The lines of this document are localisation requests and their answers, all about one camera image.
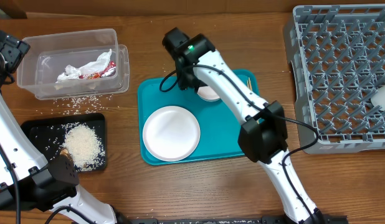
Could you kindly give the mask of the pink saucer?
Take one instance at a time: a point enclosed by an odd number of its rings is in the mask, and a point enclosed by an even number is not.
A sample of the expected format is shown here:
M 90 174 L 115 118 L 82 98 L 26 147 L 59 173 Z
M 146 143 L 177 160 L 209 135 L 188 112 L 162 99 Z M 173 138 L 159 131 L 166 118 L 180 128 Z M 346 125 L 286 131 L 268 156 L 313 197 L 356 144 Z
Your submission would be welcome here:
M 208 102 L 214 102 L 220 99 L 218 94 L 209 86 L 199 87 L 197 94 L 201 99 Z

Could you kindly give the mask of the white tissue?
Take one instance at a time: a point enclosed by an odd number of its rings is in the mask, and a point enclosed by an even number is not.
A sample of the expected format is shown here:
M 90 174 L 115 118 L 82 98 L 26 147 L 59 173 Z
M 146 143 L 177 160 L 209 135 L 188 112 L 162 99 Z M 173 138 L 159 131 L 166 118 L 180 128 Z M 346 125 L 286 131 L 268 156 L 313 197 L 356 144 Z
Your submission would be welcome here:
M 65 82 L 69 80 L 82 80 L 79 79 L 79 75 L 88 75 L 95 72 L 101 72 L 108 66 L 112 56 L 112 49 L 108 52 L 104 52 L 98 56 L 96 61 L 89 62 L 86 65 L 83 65 L 79 68 L 76 68 L 72 65 L 67 65 L 65 67 L 65 72 L 61 73 L 57 77 L 57 83 Z

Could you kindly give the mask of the red snack wrapper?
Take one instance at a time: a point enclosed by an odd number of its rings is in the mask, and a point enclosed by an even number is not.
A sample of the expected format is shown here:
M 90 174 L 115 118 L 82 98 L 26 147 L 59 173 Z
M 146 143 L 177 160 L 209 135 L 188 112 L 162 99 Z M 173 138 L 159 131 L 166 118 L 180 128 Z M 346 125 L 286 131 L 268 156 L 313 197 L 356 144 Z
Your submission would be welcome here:
M 96 78 L 105 78 L 111 77 L 116 73 L 116 63 L 114 61 L 110 61 L 106 69 L 101 72 L 95 72 L 88 75 L 79 75 L 79 79 L 83 80 L 91 80 Z

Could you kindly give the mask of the large white plate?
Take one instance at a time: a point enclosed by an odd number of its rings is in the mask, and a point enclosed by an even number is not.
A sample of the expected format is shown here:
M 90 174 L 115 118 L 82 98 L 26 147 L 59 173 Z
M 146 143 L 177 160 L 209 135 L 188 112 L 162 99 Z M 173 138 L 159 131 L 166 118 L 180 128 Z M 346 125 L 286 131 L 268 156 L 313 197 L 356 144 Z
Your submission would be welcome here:
M 165 162 L 181 161 L 197 148 L 201 129 L 196 117 L 180 106 L 165 106 L 146 120 L 143 144 L 155 158 Z

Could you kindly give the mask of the white cup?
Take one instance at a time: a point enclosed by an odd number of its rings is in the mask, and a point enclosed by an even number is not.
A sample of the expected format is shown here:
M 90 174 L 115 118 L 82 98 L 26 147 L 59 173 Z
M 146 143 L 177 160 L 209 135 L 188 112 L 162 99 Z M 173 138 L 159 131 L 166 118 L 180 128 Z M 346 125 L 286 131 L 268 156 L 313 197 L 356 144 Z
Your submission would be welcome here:
M 374 107 L 379 107 L 380 111 L 385 111 L 385 86 L 379 88 L 377 93 L 371 98 Z

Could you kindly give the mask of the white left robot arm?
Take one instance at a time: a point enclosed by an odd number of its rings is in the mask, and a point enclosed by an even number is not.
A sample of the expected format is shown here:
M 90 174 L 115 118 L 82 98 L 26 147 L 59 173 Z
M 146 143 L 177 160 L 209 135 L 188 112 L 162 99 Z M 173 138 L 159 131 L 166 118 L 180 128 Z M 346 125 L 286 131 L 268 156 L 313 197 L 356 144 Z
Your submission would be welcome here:
M 13 73 L 29 44 L 0 30 L 0 210 L 50 211 L 74 223 L 129 223 L 111 205 L 97 200 L 80 184 L 72 160 L 59 155 L 48 161 L 24 134 L 3 100 L 1 87 L 14 83 Z

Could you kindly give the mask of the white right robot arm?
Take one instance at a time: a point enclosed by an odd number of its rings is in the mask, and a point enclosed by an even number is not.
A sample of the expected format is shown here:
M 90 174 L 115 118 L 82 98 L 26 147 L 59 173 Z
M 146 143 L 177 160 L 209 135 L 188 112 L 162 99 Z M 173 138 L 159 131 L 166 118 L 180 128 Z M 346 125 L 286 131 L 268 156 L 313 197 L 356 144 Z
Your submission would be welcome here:
M 324 223 L 292 166 L 287 123 L 314 127 L 285 116 L 282 105 L 255 94 L 227 66 L 220 52 L 203 34 L 190 38 L 177 27 L 162 40 L 175 62 L 175 85 L 181 90 L 208 86 L 232 111 L 240 124 L 238 145 L 270 178 L 283 205 L 287 223 Z

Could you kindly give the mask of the grey dishwasher rack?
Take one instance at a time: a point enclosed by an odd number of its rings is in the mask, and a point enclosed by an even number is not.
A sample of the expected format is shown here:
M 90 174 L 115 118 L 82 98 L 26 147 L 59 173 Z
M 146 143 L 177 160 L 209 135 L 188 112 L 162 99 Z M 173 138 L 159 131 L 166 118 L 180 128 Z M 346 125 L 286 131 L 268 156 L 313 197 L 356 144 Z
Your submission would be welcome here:
M 283 29 L 298 128 L 309 154 L 385 149 L 385 4 L 301 5 Z

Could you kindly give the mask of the teal plastic tray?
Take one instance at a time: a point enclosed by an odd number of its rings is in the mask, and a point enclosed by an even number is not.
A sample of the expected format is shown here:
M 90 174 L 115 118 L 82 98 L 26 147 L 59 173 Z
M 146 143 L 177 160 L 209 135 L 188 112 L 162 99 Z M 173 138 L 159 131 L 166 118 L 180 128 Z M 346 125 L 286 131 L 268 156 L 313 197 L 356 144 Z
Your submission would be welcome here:
M 240 124 L 232 111 L 221 101 L 208 102 L 201 99 L 192 89 L 180 90 L 174 87 L 163 93 L 175 81 L 170 77 L 152 78 L 143 81 L 138 87 L 138 122 L 140 132 L 140 151 L 143 160 L 152 166 L 197 162 L 211 159 L 225 159 L 243 156 L 237 140 Z M 187 158 L 176 162 L 165 162 L 153 157 L 143 144 L 143 126 L 148 117 L 165 106 L 180 106 L 190 111 L 198 120 L 201 138 L 195 151 Z

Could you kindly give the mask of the clear plastic bin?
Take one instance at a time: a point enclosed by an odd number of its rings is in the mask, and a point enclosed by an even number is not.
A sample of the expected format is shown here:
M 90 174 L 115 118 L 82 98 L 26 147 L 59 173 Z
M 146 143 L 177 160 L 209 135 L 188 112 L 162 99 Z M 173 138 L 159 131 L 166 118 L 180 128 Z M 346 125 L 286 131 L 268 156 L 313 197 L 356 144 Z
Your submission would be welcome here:
M 39 100 L 123 93 L 129 89 L 128 49 L 118 43 L 114 29 L 39 35 L 23 41 L 31 48 L 17 69 L 17 85 Z M 65 72 L 67 65 L 79 68 L 96 61 L 110 49 L 111 60 L 116 63 L 113 76 L 57 83 L 57 77 Z

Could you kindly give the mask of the black tray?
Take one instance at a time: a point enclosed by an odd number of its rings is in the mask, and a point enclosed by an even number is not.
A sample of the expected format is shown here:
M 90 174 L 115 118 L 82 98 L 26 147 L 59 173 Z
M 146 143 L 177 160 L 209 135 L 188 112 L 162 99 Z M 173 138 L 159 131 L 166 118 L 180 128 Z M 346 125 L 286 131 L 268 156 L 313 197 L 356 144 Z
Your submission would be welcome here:
M 26 121 L 21 129 L 30 142 L 51 161 L 60 155 L 65 135 L 77 126 L 86 126 L 94 131 L 100 152 L 92 162 L 76 165 L 77 172 L 105 170 L 107 167 L 106 122 L 101 113 L 80 114 L 58 118 L 46 118 Z

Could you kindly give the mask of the brown food scrap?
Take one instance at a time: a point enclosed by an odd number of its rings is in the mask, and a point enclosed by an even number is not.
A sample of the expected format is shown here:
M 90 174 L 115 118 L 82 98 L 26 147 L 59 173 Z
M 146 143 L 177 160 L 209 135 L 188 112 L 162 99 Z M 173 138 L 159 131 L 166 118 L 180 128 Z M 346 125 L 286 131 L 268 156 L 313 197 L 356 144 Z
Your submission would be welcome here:
M 66 149 L 62 149 L 60 152 L 61 155 L 69 156 L 69 152 Z

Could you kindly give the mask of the pile of rice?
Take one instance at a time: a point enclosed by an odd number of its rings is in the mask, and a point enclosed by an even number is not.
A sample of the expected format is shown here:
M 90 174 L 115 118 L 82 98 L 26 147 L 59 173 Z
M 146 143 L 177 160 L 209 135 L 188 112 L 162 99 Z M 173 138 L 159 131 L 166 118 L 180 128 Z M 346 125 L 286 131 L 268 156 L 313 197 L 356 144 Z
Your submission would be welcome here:
M 70 156 L 78 172 L 103 169 L 106 166 L 103 140 L 87 123 L 70 123 L 64 126 L 64 141 L 61 145 Z

